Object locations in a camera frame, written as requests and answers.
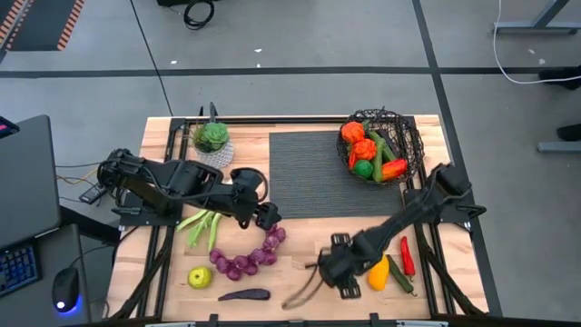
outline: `toy fruit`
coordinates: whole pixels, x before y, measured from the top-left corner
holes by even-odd
[[[207,267],[195,267],[188,273],[188,284],[194,290],[208,287],[212,281],[212,271]]]
[[[359,160],[355,163],[353,172],[363,178],[370,178],[373,173],[373,164],[367,160]]]
[[[363,125],[360,123],[350,122],[341,127],[341,137],[343,137],[343,140],[351,144],[363,140],[364,136],[365,130],[363,129]]]
[[[363,139],[353,145],[353,152],[357,159],[371,160],[376,151],[375,142],[370,139]]]
[[[388,282],[389,276],[389,261],[385,255],[381,256],[381,261],[376,263],[369,274],[367,275],[367,281],[371,289],[375,291],[383,291],[385,284]]]

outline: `purple eggplant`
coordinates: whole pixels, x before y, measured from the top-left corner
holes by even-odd
[[[248,289],[243,291],[231,292],[218,298],[218,301],[227,300],[260,300],[266,301],[271,297],[271,293],[264,289]]]

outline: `yellow pepper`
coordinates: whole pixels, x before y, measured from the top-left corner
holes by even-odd
[[[376,263],[369,270],[367,281],[369,286],[375,291],[383,291],[385,284],[388,282],[389,262],[385,255],[381,256],[381,261]]]

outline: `plastic vegetable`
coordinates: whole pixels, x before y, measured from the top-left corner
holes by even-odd
[[[237,255],[228,260],[218,249],[210,251],[210,262],[216,265],[218,273],[226,274],[232,281],[239,281],[243,274],[253,276],[258,273],[258,265],[272,265],[276,262],[276,248],[287,238],[284,228],[273,225],[266,232],[266,237],[260,249],[254,249],[250,255]]]
[[[370,178],[373,173],[373,165],[367,160],[359,160],[355,163],[353,172],[363,178]]]
[[[206,267],[196,267],[188,272],[188,284],[196,290],[204,289],[212,281],[212,271]]]
[[[195,221],[199,221],[193,228],[191,228],[190,234],[188,235],[188,245],[190,247],[193,247],[198,245],[197,241],[203,230],[211,226],[210,240],[208,241],[208,252],[210,252],[216,243],[216,235],[218,232],[218,223],[220,222],[220,218],[222,218],[222,215],[219,213],[215,213],[208,210],[200,210],[197,214],[193,215],[192,217],[184,219],[178,225],[177,230],[180,231],[185,226]]]
[[[353,170],[355,168],[355,162],[357,161],[357,156],[355,156],[355,152],[351,150],[349,152],[349,169]]]
[[[218,301],[227,300],[260,300],[266,301],[271,297],[271,293],[264,289],[249,289],[244,291],[237,291],[225,294],[218,298]]]
[[[385,255],[381,256],[381,261],[376,263],[367,275],[369,286],[375,291],[383,291],[388,282],[389,262]]]
[[[387,181],[401,176],[408,170],[408,162],[404,159],[396,159],[395,161],[385,163],[381,167],[381,181]]]
[[[381,172],[381,151],[383,151],[383,147],[385,146],[385,141],[379,140],[377,141],[377,152],[375,153],[375,158],[373,158],[373,180],[375,182],[381,182],[383,180],[382,172]]]
[[[179,232],[183,227],[189,225],[190,223],[193,223],[195,221],[197,221],[198,219],[201,219],[206,213],[208,213],[207,210],[200,210],[197,214],[193,215],[190,218],[186,218],[184,219],[176,228],[176,230]]]
[[[216,213],[212,218],[212,227],[210,227],[210,240],[208,241],[208,252],[214,248],[216,244],[216,235],[218,234],[218,223],[220,222],[222,215]]]
[[[341,137],[343,137],[343,140],[351,144],[363,140],[364,136],[365,130],[363,129],[363,125],[360,123],[349,122],[341,127]]]
[[[417,294],[414,293],[414,286],[410,284],[406,276],[404,276],[404,274],[401,273],[401,270],[396,265],[396,262],[393,261],[391,255],[388,254],[387,257],[389,261],[389,272],[396,279],[396,281],[398,281],[398,284],[399,286],[401,286],[401,289],[408,294],[418,296]]]
[[[375,142],[379,140],[383,140],[384,142],[386,142],[386,140],[379,136],[379,134],[377,134],[376,132],[369,132],[369,137]],[[390,162],[397,159],[396,155],[393,153],[393,151],[391,151],[391,148],[389,148],[389,146],[387,145],[387,142],[386,146],[382,148],[381,155],[383,156],[384,162]]]
[[[413,282],[413,276],[416,275],[416,267],[414,267],[414,260],[411,258],[408,247],[408,236],[401,238],[401,261],[403,262],[403,273],[409,277],[409,280]]]
[[[376,153],[375,142],[370,139],[363,139],[353,145],[353,152],[357,159],[372,159]]]

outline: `white cable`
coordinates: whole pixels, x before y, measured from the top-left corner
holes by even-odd
[[[568,81],[581,79],[581,76],[575,76],[575,77],[561,78],[561,79],[522,82],[522,81],[517,81],[517,80],[510,78],[510,76],[508,76],[507,72],[505,72],[505,70],[502,68],[502,64],[500,64],[500,61],[498,60],[498,54],[497,54],[497,29],[498,29],[498,23],[500,23],[500,15],[501,14],[502,14],[502,0],[498,0],[498,18],[497,18],[497,23],[494,24],[494,35],[492,37],[492,49],[494,50],[494,58],[497,60],[498,68],[500,68],[500,71],[507,78],[508,81],[515,83],[515,84],[541,84],[541,83],[548,83],[548,82],[568,82]]]

